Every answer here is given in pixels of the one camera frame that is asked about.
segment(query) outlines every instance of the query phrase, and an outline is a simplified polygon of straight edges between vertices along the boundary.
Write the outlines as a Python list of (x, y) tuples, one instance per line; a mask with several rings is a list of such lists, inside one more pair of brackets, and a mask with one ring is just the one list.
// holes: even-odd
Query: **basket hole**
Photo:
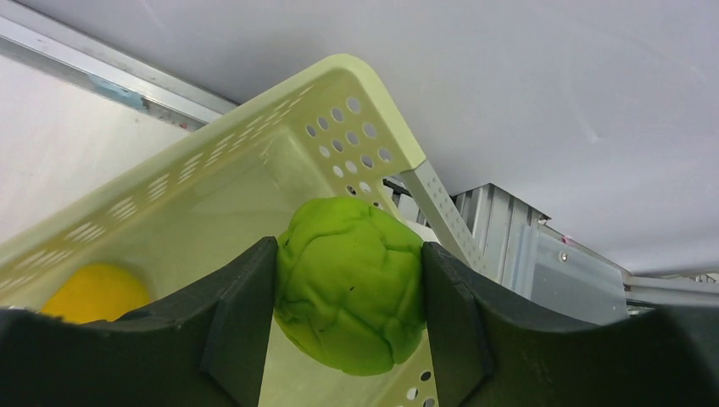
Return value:
[(114, 215), (117, 220), (125, 220), (137, 212), (135, 204), (125, 207), (123, 210)]
[(255, 117), (254, 120), (250, 121), (249, 124), (246, 125), (245, 127), (246, 127), (246, 128), (247, 128), (247, 127), (252, 127), (253, 125), (257, 124), (258, 121), (262, 120), (263, 117), (264, 117), (264, 116), (262, 116), (262, 114), (259, 115), (259, 116), (257, 116), (257, 117)]
[[(134, 214), (136, 211), (137, 211), (137, 210), (134, 209), (134, 208), (130, 209), (129, 211), (123, 213), (123, 214), (120, 216), (120, 220), (123, 220), (123, 219), (125, 219), (125, 218), (130, 217), (130, 216), (131, 216), (132, 214)], [(102, 227), (98, 227), (97, 229), (95, 229), (94, 231), (92, 231), (92, 233), (90, 233), (89, 235), (84, 236), (84, 237), (80, 240), (80, 242), (81, 242), (81, 243), (83, 243), (83, 242), (92, 242), (93, 240), (95, 240), (95, 239), (97, 239), (98, 237), (102, 236), (104, 233), (105, 233), (105, 230), (104, 230)]]
[(342, 145), (342, 142), (340, 142), (340, 141), (337, 140), (337, 139), (332, 140), (332, 146), (333, 146), (339, 153), (341, 153), (341, 152), (344, 150), (344, 146)]
[(377, 137), (377, 129), (375, 129), (375, 126), (371, 123), (364, 123), (362, 125), (362, 131), (364, 131), (369, 138)]
[(212, 164), (216, 163), (218, 160), (217, 157), (210, 157), (209, 160), (207, 160), (207, 163), (205, 163), (204, 168), (208, 168)]
[(242, 145), (242, 141), (244, 141), (244, 138), (241, 138), (241, 139), (237, 140), (236, 142), (234, 142), (232, 144), (232, 148), (230, 148), (227, 152), (231, 153), (231, 152), (237, 150), (238, 148), (240, 148), (240, 146)]
[(363, 155), (362, 156), (362, 164), (365, 165), (367, 168), (372, 168), (372, 166), (375, 164), (374, 161), (370, 158), (369, 155)]
[(275, 113), (270, 114), (269, 116), (267, 116), (267, 119), (265, 119), (265, 123), (269, 122), (269, 121), (272, 120), (272, 119), (275, 119), (275, 116), (277, 116), (279, 113), (280, 113), (280, 112), (275, 112)]
[(360, 144), (359, 138), (357, 138), (357, 135), (353, 132), (347, 133), (347, 141), (352, 144), (353, 146), (356, 146), (357, 144)]
[(197, 166), (196, 166), (196, 165), (187, 166), (187, 167), (185, 167), (185, 168), (182, 169), (182, 171), (180, 172), (180, 175), (181, 175), (181, 176), (184, 176), (184, 175), (187, 175), (187, 174), (192, 174), (192, 173), (195, 171), (195, 169), (197, 169)]
[(222, 149), (220, 149), (220, 150), (215, 150), (215, 151), (213, 151), (212, 154), (209, 156), (209, 159), (217, 159), (217, 158), (220, 157), (221, 155), (222, 155)]
[(360, 106), (360, 101), (355, 98), (347, 98), (347, 108), (350, 112), (357, 114), (360, 112), (362, 107)]
[(230, 142), (230, 140), (231, 140), (234, 136), (235, 136), (235, 133), (232, 133), (230, 136), (227, 136), (227, 137), (223, 138), (222, 140), (219, 140), (219, 141), (217, 142), (217, 144), (216, 144), (217, 147), (220, 147), (220, 146), (223, 146), (223, 145), (226, 146), (227, 143)]
[(388, 163), (392, 161), (392, 154), (386, 148), (380, 148), (380, 158), (382, 161)]
[(225, 147), (227, 147), (227, 144), (222, 144), (221, 146), (217, 146), (217, 148), (212, 151), (212, 154), (211, 154), (211, 155), (220, 155), (220, 154), (222, 154), (222, 150), (224, 150)]
[(45, 265), (48, 260), (50, 260), (52, 257), (56, 256), (57, 254), (58, 254), (58, 251), (57, 251), (57, 250), (53, 250), (52, 252), (45, 254), (45, 255), (42, 256), (40, 259), (38, 259), (37, 261), (35, 261), (35, 262), (32, 264), (32, 266), (33, 266), (33, 267), (38, 267), (38, 266), (41, 266), (41, 265)]
[(344, 120), (344, 114), (342, 113), (342, 110), (340, 110), (339, 108), (332, 108), (330, 113), (332, 114), (332, 118), (335, 121), (340, 122), (340, 121)]
[(46, 250), (41, 250), (41, 251), (33, 254), (32, 256), (28, 257), (27, 259), (24, 259), (20, 264), (16, 265), (13, 270), (27, 268), (28, 265), (30, 265), (31, 263), (40, 259), (45, 254), (45, 252), (46, 252)]
[(157, 192), (151, 193), (151, 194), (150, 194), (150, 202), (156, 201), (159, 197), (163, 196), (163, 195), (164, 195), (164, 191), (165, 191), (164, 189), (161, 189), (161, 190), (159, 190), (159, 191), (157, 191)]
[(152, 193), (157, 193), (157, 191), (164, 191), (165, 189), (167, 189), (167, 181), (162, 184), (159, 184), (155, 187), (150, 188), (149, 192), (152, 194)]
[(319, 119), (317, 119), (317, 124), (320, 125), (320, 128), (322, 130), (329, 130), (330, 128), (330, 122), (327, 121), (327, 119), (325, 119), (324, 117), (320, 117)]
[(309, 92), (309, 90), (312, 89), (313, 87), (315, 87), (315, 84), (314, 84), (314, 83), (313, 83), (312, 85), (309, 85), (309, 86), (305, 87), (305, 89), (299, 93), (299, 96), (302, 96), (302, 95), (304, 95), (305, 93)]
[(243, 131), (242, 134), (237, 136), (237, 140), (232, 144), (233, 146), (237, 144), (239, 141), (244, 140), (247, 137), (247, 134), (249, 134), (250, 131), (253, 131), (254, 127), (248, 128), (246, 131)]
[(357, 174), (357, 165), (354, 162), (348, 161), (344, 163), (344, 166), (347, 167), (347, 170), (349, 170), (349, 172)]
[(92, 223), (87, 222), (85, 225), (82, 225), (80, 227), (75, 228), (73, 231), (67, 234), (67, 236), (63, 237), (63, 240), (69, 240), (77, 235), (79, 235), (82, 231), (90, 227)]
[(285, 105), (288, 104), (289, 102), (290, 102), (290, 99), (288, 99), (288, 100), (286, 100), (286, 101), (284, 101), (284, 102), (278, 104), (277, 107), (275, 108), (275, 111), (284, 108)]
[(419, 395), (420, 391), (417, 389), (417, 387), (412, 387), (410, 390), (407, 390), (407, 399), (410, 401), (416, 399)]
[(47, 265), (56, 265), (57, 263), (64, 260), (66, 257), (70, 256), (71, 254), (72, 254), (72, 251), (69, 251), (69, 250), (58, 252), (47, 262)]
[(199, 154), (195, 154), (195, 156), (194, 156), (194, 157), (192, 157), (192, 158), (191, 158), (191, 159), (189, 159), (189, 160), (188, 160), (187, 162), (185, 162), (185, 165), (193, 165), (193, 164), (197, 164), (197, 163), (198, 163), (198, 161), (200, 160), (200, 157), (202, 157), (202, 156), (203, 156), (203, 154), (204, 154), (204, 153), (199, 153)]
[(108, 211), (112, 216), (116, 216), (117, 214), (126, 211), (128, 208), (134, 207), (135, 204), (132, 202), (132, 197), (125, 198), (115, 205), (113, 205), (112, 208), (110, 208), (110, 211)]

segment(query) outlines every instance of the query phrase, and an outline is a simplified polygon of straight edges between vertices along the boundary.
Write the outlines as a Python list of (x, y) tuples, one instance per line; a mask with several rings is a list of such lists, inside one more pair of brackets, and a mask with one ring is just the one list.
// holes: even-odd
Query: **white wall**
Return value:
[(451, 192), (494, 182), (630, 270), (719, 264), (713, 0), (22, 3), (238, 101), (356, 54)]
[(0, 243), (187, 134), (4, 56), (0, 94)]

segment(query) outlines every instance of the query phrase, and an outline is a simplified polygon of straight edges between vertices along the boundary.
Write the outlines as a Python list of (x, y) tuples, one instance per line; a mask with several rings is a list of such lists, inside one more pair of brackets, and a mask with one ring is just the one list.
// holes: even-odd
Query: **blue tape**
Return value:
[(95, 85), (95, 88), (93, 89), (95, 93), (141, 112), (146, 112), (148, 110), (147, 106), (145, 106), (145, 103), (142, 101), (140, 93), (128, 91), (124, 87), (117, 86), (99, 76), (88, 74), (87, 77), (90, 78), (90, 81), (92, 81)]

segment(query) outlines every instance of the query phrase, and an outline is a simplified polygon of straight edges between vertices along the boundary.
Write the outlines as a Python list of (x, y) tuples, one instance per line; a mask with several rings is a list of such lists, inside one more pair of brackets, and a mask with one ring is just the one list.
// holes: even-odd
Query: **light green basket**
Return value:
[[(0, 246), (0, 304), (40, 309), (95, 261), (140, 270), (160, 298), (279, 235), (310, 198), (354, 195), (399, 217), (382, 193), (382, 178), (399, 173), (415, 175), (408, 185), (438, 235), (451, 229), (449, 248), (461, 246), (458, 233), (469, 237), (441, 183), (415, 173), (432, 171), (425, 161), (374, 71), (332, 56)], [(426, 371), (426, 338), (404, 365), (357, 378), (297, 351), (273, 324), (260, 405), (419, 406), (435, 397)]]

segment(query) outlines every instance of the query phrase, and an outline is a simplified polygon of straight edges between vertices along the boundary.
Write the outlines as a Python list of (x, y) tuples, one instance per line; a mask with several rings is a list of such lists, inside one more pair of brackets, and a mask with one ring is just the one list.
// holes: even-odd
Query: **metal bracket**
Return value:
[(483, 254), (487, 278), (512, 287), (522, 229), (536, 230), (544, 214), (492, 184), (461, 193), (456, 206)]
[(474, 271), (486, 273), (482, 251), (432, 165), (425, 161), (400, 176), (442, 245)]

